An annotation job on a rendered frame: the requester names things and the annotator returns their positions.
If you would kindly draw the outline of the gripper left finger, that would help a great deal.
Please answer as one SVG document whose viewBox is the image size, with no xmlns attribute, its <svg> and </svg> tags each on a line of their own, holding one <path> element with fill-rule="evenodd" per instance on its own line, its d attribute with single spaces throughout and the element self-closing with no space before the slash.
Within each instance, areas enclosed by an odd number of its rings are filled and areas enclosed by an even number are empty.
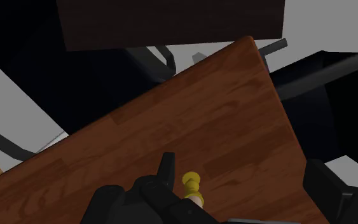
<svg viewBox="0 0 358 224">
<path fill-rule="evenodd" d="M 174 178 L 175 153 L 165 152 L 157 174 L 137 178 L 128 191 L 120 185 L 96 189 L 81 224 L 219 224 L 172 191 Z"/>
</svg>

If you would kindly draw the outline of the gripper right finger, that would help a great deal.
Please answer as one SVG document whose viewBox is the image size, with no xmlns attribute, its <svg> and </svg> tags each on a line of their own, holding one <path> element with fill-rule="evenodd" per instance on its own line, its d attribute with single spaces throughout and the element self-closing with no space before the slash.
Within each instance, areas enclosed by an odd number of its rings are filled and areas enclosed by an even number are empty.
<svg viewBox="0 0 358 224">
<path fill-rule="evenodd" d="M 303 188 L 330 224 L 358 224 L 358 187 L 348 186 L 321 160 L 306 161 Z"/>
</svg>

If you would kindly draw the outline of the brown wooden table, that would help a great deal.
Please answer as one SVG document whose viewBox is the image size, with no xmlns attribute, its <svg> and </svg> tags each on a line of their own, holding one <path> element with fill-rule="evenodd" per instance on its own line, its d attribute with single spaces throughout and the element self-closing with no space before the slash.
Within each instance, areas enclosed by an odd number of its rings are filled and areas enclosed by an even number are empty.
<svg viewBox="0 0 358 224">
<path fill-rule="evenodd" d="M 176 155 L 201 177 L 203 210 L 329 224 L 303 189 L 306 159 L 247 36 L 0 175 L 0 224 L 79 224 L 100 186 L 129 189 Z"/>
</svg>

